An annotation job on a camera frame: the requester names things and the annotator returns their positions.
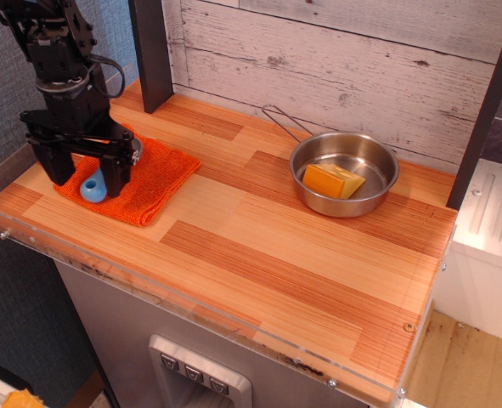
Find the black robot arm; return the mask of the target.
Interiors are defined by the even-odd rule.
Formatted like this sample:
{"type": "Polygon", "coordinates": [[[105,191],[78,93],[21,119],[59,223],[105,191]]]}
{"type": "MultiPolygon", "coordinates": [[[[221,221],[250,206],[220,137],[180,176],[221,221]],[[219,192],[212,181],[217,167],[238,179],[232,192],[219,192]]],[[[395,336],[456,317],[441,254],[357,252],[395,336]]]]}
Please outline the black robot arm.
{"type": "Polygon", "coordinates": [[[32,63],[47,106],[20,119],[49,178],[64,185],[76,171],[72,156],[90,156],[99,160],[107,196],[117,197],[140,152],[133,132],[110,117],[102,66],[115,61],[93,53],[92,25],[74,1],[0,1],[0,23],[32,63]]]}

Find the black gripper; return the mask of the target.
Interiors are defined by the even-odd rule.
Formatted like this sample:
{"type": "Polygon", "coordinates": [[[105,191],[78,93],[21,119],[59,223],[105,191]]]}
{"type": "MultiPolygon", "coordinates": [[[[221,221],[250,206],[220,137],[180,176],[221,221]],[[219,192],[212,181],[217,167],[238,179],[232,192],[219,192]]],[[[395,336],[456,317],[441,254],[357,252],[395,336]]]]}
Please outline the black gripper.
{"type": "Polygon", "coordinates": [[[71,153],[100,159],[109,198],[130,181],[141,158],[141,142],[110,117],[110,96],[100,67],[80,69],[67,82],[36,79],[47,108],[26,110],[20,120],[37,160],[50,180],[64,185],[76,171],[71,153]]]}

